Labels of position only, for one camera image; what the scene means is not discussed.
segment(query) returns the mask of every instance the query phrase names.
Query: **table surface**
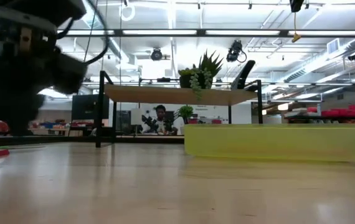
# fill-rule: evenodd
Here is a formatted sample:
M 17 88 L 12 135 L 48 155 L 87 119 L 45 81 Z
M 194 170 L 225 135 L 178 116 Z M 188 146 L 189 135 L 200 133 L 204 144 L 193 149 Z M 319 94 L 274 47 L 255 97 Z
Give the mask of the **table surface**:
M 47 144 L 0 158 L 0 223 L 355 223 L 355 164 Z

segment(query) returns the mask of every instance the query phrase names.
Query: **white ceiling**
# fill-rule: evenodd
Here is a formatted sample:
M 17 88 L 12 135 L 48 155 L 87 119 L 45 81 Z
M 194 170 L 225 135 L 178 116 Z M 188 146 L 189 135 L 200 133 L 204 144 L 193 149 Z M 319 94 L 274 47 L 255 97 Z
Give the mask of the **white ceiling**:
M 252 0 L 254 4 L 252 10 L 248 10 L 248 1 L 229 1 L 229 0 L 200 0 L 202 9 L 198 10 L 197 0 L 173 0 L 176 2 L 172 10 L 169 10 L 168 0 L 150 0 L 150 1 L 134 1 L 131 0 L 129 5 L 135 6 L 135 15 L 130 21 L 122 21 L 119 16 L 120 4 L 122 1 L 105 1 L 99 0 L 99 10 L 105 16 L 109 29 L 293 29 L 294 15 L 290 12 L 287 5 L 289 0 Z M 297 15 L 296 26 L 298 29 L 355 29 L 355 0 L 309 0 L 311 7 L 301 10 Z M 350 6 L 333 6 L 315 8 L 315 4 L 352 4 Z M 268 6 L 260 6 L 257 4 L 269 4 Z M 176 14 L 176 18 L 170 27 L 168 22 L 171 14 Z M 129 16 L 130 11 L 124 9 L 125 16 Z M 89 29 L 84 21 L 77 21 L 72 29 Z M 238 38 L 232 37 L 176 37 L 174 41 L 176 48 L 174 49 L 174 59 L 177 68 L 190 67 L 193 63 L 198 64 L 199 57 L 206 51 L 217 51 L 221 57 L 225 57 L 227 49 L 234 40 Z M 71 38 L 66 37 L 59 40 L 58 44 L 64 52 L 74 57 L 83 59 L 87 49 L 89 38 Z M 158 47 L 163 54 L 171 55 L 172 47 L 169 37 L 124 37 L 114 38 L 115 42 L 121 46 L 122 51 L 130 56 L 136 56 L 137 65 L 146 65 L 149 63 L 149 54 L 153 48 Z M 251 41 L 251 38 L 240 39 L 244 46 Z M 272 45 L 283 43 L 283 47 L 279 49 L 270 58 L 267 58 L 275 49 Z M 330 38 L 303 38 L 292 44 L 286 39 L 268 39 L 255 38 L 251 41 L 246 52 L 249 60 L 255 60 L 257 66 L 253 69 L 250 77 L 263 78 L 264 80 L 277 77 L 276 74 L 282 74 L 289 69 L 298 66 L 304 60 L 326 50 L 326 44 L 332 41 Z M 91 58 L 98 54 L 103 48 L 103 42 L 98 37 L 92 37 L 88 48 L 87 58 Z M 103 62 L 93 64 L 88 76 L 96 76 L 101 69 L 106 70 L 109 75 L 129 75 L 133 80 L 137 80 L 137 73 L 131 70 L 119 71 L 116 65 L 119 62 L 114 57 L 113 52 L 109 51 L 110 58 L 105 57 Z M 230 79 L 235 77 L 239 72 L 237 63 L 227 63 L 224 61 L 223 69 L 218 77 Z M 171 69 L 171 63 L 159 62 L 152 63 L 153 67 L 158 67 L 154 72 L 144 72 L 144 78 L 159 78 L 164 74 L 160 71 Z M 324 67 L 319 72 L 330 75 L 331 72 L 342 70 L 341 63 L 335 63 L 334 67 Z

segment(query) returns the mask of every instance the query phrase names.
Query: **ceiling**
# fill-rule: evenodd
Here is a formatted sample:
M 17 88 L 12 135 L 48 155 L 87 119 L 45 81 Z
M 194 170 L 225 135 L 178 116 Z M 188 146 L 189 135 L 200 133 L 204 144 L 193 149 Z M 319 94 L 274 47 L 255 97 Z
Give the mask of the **ceiling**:
M 109 29 L 293 29 L 294 14 L 289 0 L 130 0 L 128 8 L 123 1 L 98 0 L 98 9 L 106 17 Z M 355 0 L 309 0 L 310 6 L 296 15 L 297 29 L 355 29 Z M 123 21 L 120 16 L 131 17 Z M 74 29 L 90 29 L 92 14 L 74 23 Z M 279 82 L 295 68 L 299 68 L 313 57 L 326 51 L 326 44 L 333 38 L 302 38 L 292 43 L 287 38 L 238 38 L 238 37 L 114 37 L 115 45 L 129 60 L 117 59 L 118 52 L 109 50 L 103 60 L 94 63 L 87 77 L 96 80 L 100 70 L 106 70 L 114 81 L 138 81 L 142 78 L 161 78 L 165 70 L 174 70 L 171 60 L 153 62 L 149 55 L 154 48 L 160 48 L 165 55 L 171 55 L 176 69 L 197 64 L 200 56 L 208 50 L 225 57 L 234 40 L 241 40 L 248 60 L 255 60 L 256 66 L 248 80 L 262 79 L 265 82 Z M 62 50 L 81 60 L 92 58 L 103 49 L 99 37 L 66 37 L 58 41 Z M 240 72 L 238 62 L 224 60 L 217 75 L 224 82 L 231 82 Z M 315 82 L 320 78 L 354 66 L 355 61 L 343 63 L 343 58 L 330 60 L 322 66 L 308 71 L 291 82 Z M 264 92 L 279 94 L 294 91 L 289 88 L 269 88 Z

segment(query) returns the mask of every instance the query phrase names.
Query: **ventilation duct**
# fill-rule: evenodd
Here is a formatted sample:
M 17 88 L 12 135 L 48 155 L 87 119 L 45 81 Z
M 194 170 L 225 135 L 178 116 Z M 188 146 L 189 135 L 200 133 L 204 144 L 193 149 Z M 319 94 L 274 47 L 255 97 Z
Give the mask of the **ventilation duct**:
M 355 39 L 340 39 L 340 50 L 333 54 L 329 54 L 327 50 L 320 52 L 318 55 L 305 60 L 301 65 L 292 68 L 283 74 L 282 78 L 276 82 L 290 82 L 298 77 L 306 75 L 312 71 L 315 71 L 325 65 L 330 64 L 334 59 L 338 57 L 347 57 L 355 53 Z M 276 88 L 275 86 L 268 86 L 263 92 L 268 92 Z
M 91 7 L 91 5 L 89 5 L 89 3 L 87 1 L 92 1 L 92 0 L 86 0 L 84 1 L 84 5 L 86 8 L 86 14 L 82 17 L 82 20 L 86 23 L 86 25 L 89 27 L 89 29 L 92 27 L 93 25 L 93 30 L 103 30 L 104 26 L 103 24 L 100 22 L 100 19 L 98 18 L 97 14 L 95 13 L 95 9 L 93 7 Z M 115 40 L 111 37 L 110 38 L 110 45 L 108 46 L 108 48 L 121 60 L 124 62 L 129 62 L 129 57 L 127 56 L 127 54 L 124 53 L 124 51 L 122 51 L 122 49 L 120 49 L 120 46 L 117 44 L 117 42 L 115 42 Z

